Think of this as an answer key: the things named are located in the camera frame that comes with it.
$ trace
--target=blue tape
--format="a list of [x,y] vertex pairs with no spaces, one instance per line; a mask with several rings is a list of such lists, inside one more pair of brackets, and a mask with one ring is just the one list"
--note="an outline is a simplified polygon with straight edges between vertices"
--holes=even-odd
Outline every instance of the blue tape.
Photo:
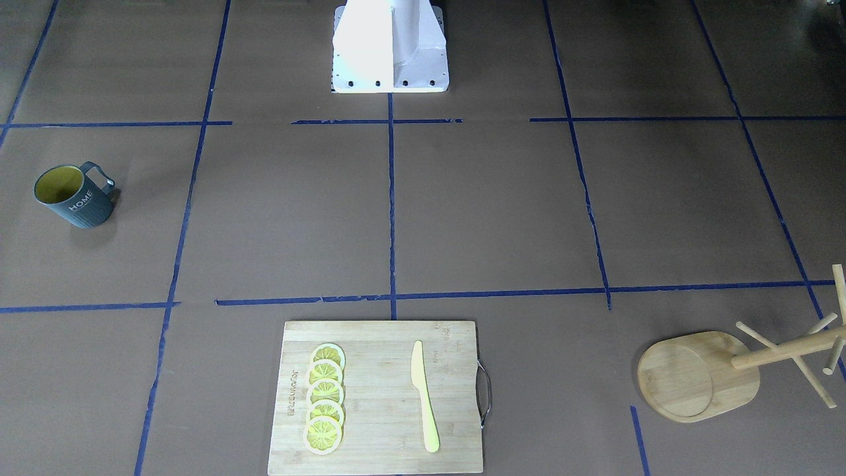
[[32,124],[12,124],[12,129],[46,129],[62,127],[179,127],[199,125],[232,125],[231,120],[187,120],[187,121],[162,121],[162,122],[52,122]]
[[226,27],[229,23],[229,8],[232,0],[226,0],[226,9],[223,10],[223,23],[220,25],[220,36],[217,38],[217,52],[214,57],[214,67],[211,68],[211,80],[209,81],[209,92],[206,96],[206,111],[203,113],[203,121],[209,120],[209,113],[212,111],[212,98],[214,97],[214,86],[217,83],[217,69],[220,67],[220,57],[223,53],[223,38],[226,37]]
[[[834,280],[811,281],[813,285],[834,285]],[[657,285],[657,286],[617,286],[611,292],[653,292],[653,291],[708,291],[727,289],[760,289],[803,287],[804,281],[764,281],[751,283],[719,283],[713,285]]]
[[555,68],[558,71],[558,82],[561,86],[561,96],[564,100],[564,110],[567,112],[568,125],[570,128],[570,139],[573,141],[573,150],[576,156],[576,165],[579,168],[579,178],[582,182],[582,187],[585,189],[585,206],[587,207],[587,216],[591,220],[591,228],[593,229],[593,241],[596,245],[596,257],[599,261],[599,271],[602,274],[602,286],[605,288],[605,299],[608,304],[608,309],[611,309],[611,291],[608,290],[608,275],[605,271],[605,260],[602,259],[602,245],[599,242],[599,231],[596,228],[596,218],[593,215],[593,208],[591,206],[591,193],[587,188],[587,179],[585,178],[585,168],[582,165],[581,152],[579,151],[579,139],[576,137],[576,128],[571,120],[573,113],[570,110],[570,101],[567,96],[567,86],[564,84],[564,72],[561,66],[561,57],[558,55],[558,43],[555,41],[555,32],[552,29],[552,17],[549,14],[549,3],[543,0],[543,11],[547,17],[547,29],[549,30],[549,42],[552,45],[552,56],[555,58]]
[[[814,286],[834,286],[834,280],[816,280],[810,282]],[[609,287],[612,293],[661,292],[661,291],[711,291],[729,289],[760,289],[802,287],[803,281],[762,281],[749,283],[720,283],[706,285],[654,285],[654,286],[617,286]],[[370,294],[350,296],[308,296],[308,297],[279,297],[268,299],[217,299],[218,306],[261,306],[267,304],[310,304],[315,302],[357,302],[357,301],[390,301],[396,297],[398,301],[415,299],[449,299],[468,297],[509,297],[509,296],[565,296],[572,294],[604,294],[606,288],[561,288],[536,290],[505,290],[505,291],[451,291],[451,292],[410,292],[391,294]]]
[[268,304],[311,304],[314,302],[389,301],[389,294],[357,296],[280,297],[270,299],[216,299],[218,306],[264,306]]
[[640,464],[643,465],[643,475],[650,476],[649,460],[646,459],[646,447],[643,444],[643,433],[640,431],[640,420],[637,417],[637,408],[634,405],[629,407],[632,412],[632,424],[634,425],[634,437],[637,438],[637,448],[640,452]]
[[[223,22],[220,27],[220,36],[217,39],[217,53],[215,55],[214,67],[211,69],[211,80],[209,81],[209,92],[206,96],[206,109],[203,113],[203,124],[200,127],[200,138],[197,140],[197,152],[194,156],[194,167],[191,170],[191,182],[188,186],[188,197],[185,199],[185,211],[182,218],[182,229],[179,231],[179,244],[176,247],[176,258],[173,260],[173,278],[170,282],[170,289],[168,290],[168,302],[173,302],[176,296],[176,284],[179,281],[179,267],[182,263],[182,252],[185,246],[185,236],[188,233],[188,223],[191,217],[191,199],[194,195],[194,185],[197,181],[197,169],[200,167],[200,159],[203,153],[203,144],[206,140],[206,127],[209,119],[209,113],[212,110],[212,99],[214,97],[214,86],[217,81],[217,68],[220,66],[220,57],[223,51],[223,39],[226,37],[226,27],[229,19],[229,9],[232,6],[232,0],[226,1],[226,8],[223,10]],[[141,470],[144,466],[144,455],[147,447],[147,437],[150,434],[150,423],[152,421],[153,408],[156,405],[156,393],[158,390],[159,376],[162,372],[162,361],[164,359],[165,334],[168,332],[170,325],[171,307],[167,307],[164,312],[164,319],[162,322],[162,334],[159,337],[159,352],[156,363],[156,378],[153,380],[153,385],[150,388],[150,396],[147,399],[147,411],[144,416],[144,428],[141,430],[141,439],[138,444],[138,456],[135,459],[135,476],[141,476]]]
[[846,116],[744,116],[744,120],[846,120]]
[[[755,165],[757,165],[758,167],[758,174],[761,176],[761,181],[764,183],[766,194],[770,197],[770,203],[772,203],[772,208],[776,212],[778,222],[782,226],[784,238],[787,239],[788,245],[790,246],[790,252],[793,253],[794,261],[796,262],[797,268],[799,268],[799,274],[802,275],[802,281],[805,283],[805,288],[808,291],[808,296],[810,297],[810,301],[814,306],[814,311],[816,311],[816,316],[819,319],[823,319],[820,303],[816,300],[816,294],[814,293],[814,289],[811,287],[811,282],[808,279],[808,274],[805,272],[805,266],[802,265],[802,259],[799,257],[799,251],[796,249],[796,244],[794,243],[793,238],[790,235],[790,230],[788,229],[787,221],[785,221],[784,215],[782,215],[782,210],[778,206],[776,195],[772,191],[772,187],[770,186],[770,180],[766,177],[764,165],[761,162],[761,158],[758,156],[757,149],[755,149],[755,143],[752,141],[752,135],[749,132],[749,128],[746,126],[744,115],[740,111],[740,105],[738,104],[737,97],[734,95],[734,91],[731,85],[728,83],[728,77],[726,76],[725,69],[722,68],[722,63],[720,63],[720,58],[717,55],[717,50],[714,48],[714,44],[711,41],[711,36],[708,34],[708,29],[705,27],[705,21],[702,19],[702,15],[699,12],[699,8],[696,7],[696,0],[690,0],[690,7],[693,9],[694,15],[696,16],[696,21],[699,22],[699,27],[702,29],[702,35],[705,36],[705,40],[708,44],[708,49],[711,51],[711,56],[714,59],[714,64],[717,66],[717,70],[719,70],[720,72],[722,83],[726,86],[728,98],[732,102],[732,106],[734,106],[734,112],[737,114],[737,117],[740,120],[740,126],[743,128],[743,133],[746,137],[746,142],[747,144],[749,144],[749,149],[752,152],[752,157],[755,159]],[[843,374],[843,379],[846,380],[846,369],[841,368],[841,373]]]
[[387,119],[302,119],[291,125],[387,124]]
[[509,297],[509,296],[562,296],[568,294],[603,294],[605,288],[573,288],[547,290],[514,291],[457,291],[457,292],[417,292],[398,294],[397,299],[444,299],[460,297]]
[[396,203],[394,201],[394,182],[393,182],[393,94],[387,95],[387,177],[388,188],[387,196],[390,201],[390,209],[388,217],[391,222],[391,320],[397,320],[397,250],[396,250],[396,235],[394,233],[396,222],[393,213],[396,210]]
[[14,121],[14,115],[18,112],[20,99],[24,96],[24,90],[26,89],[27,83],[30,82],[30,76],[32,76],[32,70],[36,66],[36,60],[38,60],[38,55],[41,54],[41,49],[44,47],[44,41],[47,39],[47,32],[50,31],[52,19],[56,15],[57,6],[58,0],[53,0],[52,6],[50,7],[50,14],[47,16],[47,22],[45,22],[44,24],[44,30],[41,31],[41,37],[38,39],[38,45],[36,46],[36,50],[32,53],[30,65],[26,68],[24,79],[20,82],[20,88],[18,88],[18,94],[14,97],[12,108],[8,112],[8,117],[6,118],[6,127],[4,127],[3,131],[0,132],[0,148],[3,147],[3,143],[6,141],[6,135],[8,134],[9,126],[12,124],[12,121]]
[[62,311],[114,311],[120,309],[163,309],[178,302],[119,302],[114,304],[70,304],[67,306],[0,307],[0,314],[57,313]]
[[688,120],[738,120],[734,116],[652,116],[652,117],[580,117],[580,118],[529,118],[529,122],[660,122]]
[[[356,124],[388,124],[390,119],[302,119],[291,125],[356,125]],[[461,124],[464,119],[395,119],[394,124]]]
[[164,311],[164,319],[162,320],[162,333],[159,335],[159,347],[156,359],[156,377],[153,380],[153,385],[150,387],[150,395],[147,397],[147,409],[144,413],[144,425],[141,428],[141,441],[138,444],[138,456],[135,458],[135,476],[141,476],[141,467],[144,465],[144,454],[147,449],[147,438],[150,436],[150,423],[153,419],[153,407],[156,405],[156,393],[158,392],[159,377],[162,375],[162,362],[164,361],[164,345],[165,334],[170,327],[170,313],[171,308],[167,307]]

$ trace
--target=gray mug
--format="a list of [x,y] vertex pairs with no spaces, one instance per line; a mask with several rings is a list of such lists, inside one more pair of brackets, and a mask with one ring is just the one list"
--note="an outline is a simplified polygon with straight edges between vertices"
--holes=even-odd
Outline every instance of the gray mug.
[[[107,184],[102,189],[86,175],[92,168],[106,177]],[[114,209],[114,204],[108,197],[112,190],[114,180],[93,162],[83,163],[79,167],[53,167],[41,174],[33,188],[38,202],[80,228],[97,226],[109,218]]]

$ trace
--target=mug handle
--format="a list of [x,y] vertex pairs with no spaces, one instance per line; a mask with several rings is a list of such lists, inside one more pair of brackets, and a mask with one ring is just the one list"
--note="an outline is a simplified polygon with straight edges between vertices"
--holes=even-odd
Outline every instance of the mug handle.
[[112,193],[112,190],[114,190],[114,180],[110,179],[108,175],[103,173],[103,169],[101,169],[99,165],[93,162],[86,162],[80,165],[80,170],[83,175],[88,174],[88,171],[91,170],[91,168],[97,169],[97,172],[100,172],[100,175],[106,177],[106,186],[102,188],[103,193],[106,195]]

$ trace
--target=wooden cutting board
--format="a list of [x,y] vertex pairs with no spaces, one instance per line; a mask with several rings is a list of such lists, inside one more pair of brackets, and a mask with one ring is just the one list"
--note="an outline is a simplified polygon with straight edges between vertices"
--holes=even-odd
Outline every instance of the wooden cutting board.
[[[423,342],[441,447],[423,445],[411,350]],[[305,446],[307,369],[324,342],[343,349],[343,439],[328,455]],[[288,321],[282,340],[270,476],[481,473],[476,329],[470,321]]]

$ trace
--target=lemon slice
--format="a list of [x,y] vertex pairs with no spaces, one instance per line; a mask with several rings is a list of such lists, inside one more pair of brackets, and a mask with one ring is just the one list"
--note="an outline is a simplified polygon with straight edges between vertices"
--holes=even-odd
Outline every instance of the lemon slice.
[[334,400],[338,405],[343,403],[343,387],[337,380],[319,379],[309,385],[309,391],[305,394],[305,399],[309,403],[314,403],[324,398]]
[[311,353],[312,362],[324,358],[335,361],[335,363],[341,367],[341,370],[343,370],[343,366],[347,363],[347,357],[343,354],[343,350],[332,342],[320,344]]
[[343,383],[343,372],[341,366],[337,365],[335,361],[327,358],[315,360],[309,366],[309,383],[313,384],[319,379],[335,379],[338,383]]
[[305,446],[316,455],[326,455],[341,444],[341,425],[332,417],[320,416],[309,420],[303,438]]
[[323,400],[315,401],[309,407],[309,419],[314,417],[326,416],[335,419],[339,425],[343,426],[343,408],[334,400],[324,398]]

